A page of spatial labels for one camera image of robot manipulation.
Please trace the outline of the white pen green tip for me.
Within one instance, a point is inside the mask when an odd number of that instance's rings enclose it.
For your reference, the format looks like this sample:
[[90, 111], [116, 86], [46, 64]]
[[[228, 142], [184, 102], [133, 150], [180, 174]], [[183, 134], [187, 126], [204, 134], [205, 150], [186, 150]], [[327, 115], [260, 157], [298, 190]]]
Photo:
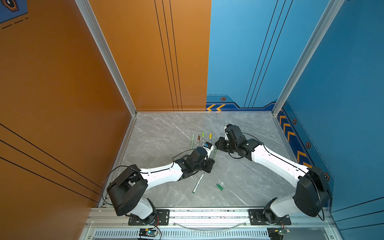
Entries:
[[194, 187], [194, 189], [193, 189], [193, 191], [192, 191], [193, 194], [195, 194], [195, 192], [197, 191], [197, 188], [198, 188], [199, 184], [201, 183], [201, 181], [202, 181], [204, 175], [205, 175], [205, 173], [202, 173], [202, 175], [200, 176], [198, 182], [196, 183], [196, 186]]

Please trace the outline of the white pen dark green end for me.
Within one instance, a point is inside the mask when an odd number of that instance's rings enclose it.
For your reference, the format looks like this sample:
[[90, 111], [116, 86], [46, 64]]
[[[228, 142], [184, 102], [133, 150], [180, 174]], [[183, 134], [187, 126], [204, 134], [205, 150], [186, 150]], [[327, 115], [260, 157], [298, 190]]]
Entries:
[[195, 147], [195, 134], [192, 135], [191, 149], [194, 149], [194, 147]]

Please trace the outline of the dark green capped pen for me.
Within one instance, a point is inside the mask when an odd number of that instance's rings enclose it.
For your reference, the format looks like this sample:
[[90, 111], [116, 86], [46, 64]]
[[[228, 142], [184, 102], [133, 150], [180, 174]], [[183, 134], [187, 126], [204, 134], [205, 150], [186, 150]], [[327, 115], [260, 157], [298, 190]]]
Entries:
[[211, 157], [212, 160], [215, 159], [216, 154], [217, 154], [217, 151], [218, 151], [218, 149], [215, 147], [215, 149], [214, 149], [214, 151], [213, 151], [213, 153], [212, 153], [212, 157]]

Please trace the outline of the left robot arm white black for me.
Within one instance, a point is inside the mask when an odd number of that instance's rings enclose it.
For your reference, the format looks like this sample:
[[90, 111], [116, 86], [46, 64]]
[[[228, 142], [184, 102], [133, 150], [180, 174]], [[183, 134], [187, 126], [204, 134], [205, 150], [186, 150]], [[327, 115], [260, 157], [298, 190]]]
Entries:
[[134, 216], [145, 225], [158, 223], [158, 211], [144, 193], [156, 186], [187, 179], [200, 171], [210, 173], [215, 161], [211, 155], [215, 147], [205, 143], [172, 163], [151, 169], [128, 166], [110, 185], [107, 193], [117, 216]]

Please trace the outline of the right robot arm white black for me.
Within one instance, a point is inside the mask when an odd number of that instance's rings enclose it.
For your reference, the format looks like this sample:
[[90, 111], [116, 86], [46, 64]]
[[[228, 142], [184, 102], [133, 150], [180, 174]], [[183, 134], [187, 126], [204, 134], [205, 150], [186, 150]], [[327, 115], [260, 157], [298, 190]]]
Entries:
[[258, 139], [246, 139], [236, 125], [224, 128], [225, 136], [215, 143], [218, 150], [246, 158], [263, 165], [280, 175], [295, 189], [295, 193], [283, 198], [273, 198], [263, 210], [267, 224], [274, 225], [282, 218], [296, 213], [304, 213], [309, 217], [323, 216], [323, 208], [332, 198], [332, 191], [324, 171], [319, 167], [306, 167], [292, 162], [273, 152]]

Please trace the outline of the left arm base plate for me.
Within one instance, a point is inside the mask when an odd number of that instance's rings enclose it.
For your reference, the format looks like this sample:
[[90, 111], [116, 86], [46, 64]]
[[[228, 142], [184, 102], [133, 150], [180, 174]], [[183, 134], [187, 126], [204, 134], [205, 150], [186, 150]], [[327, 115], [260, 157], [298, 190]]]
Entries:
[[136, 215], [130, 215], [129, 226], [167, 226], [169, 224], [170, 210], [155, 210], [147, 218], [140, 219]]

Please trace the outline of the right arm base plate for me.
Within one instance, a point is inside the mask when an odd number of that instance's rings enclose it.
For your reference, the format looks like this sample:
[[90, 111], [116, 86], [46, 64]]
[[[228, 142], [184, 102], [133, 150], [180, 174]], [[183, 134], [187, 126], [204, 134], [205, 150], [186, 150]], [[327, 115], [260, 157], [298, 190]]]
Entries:
[[290, 226], [292, 224], [290, 216], [286, 215], [282, 218], [277, 217], [271, 211], [264, 211], [262, 209], [248, 210], [249, 220], [252, 226], [256, 225], [280, 225]]

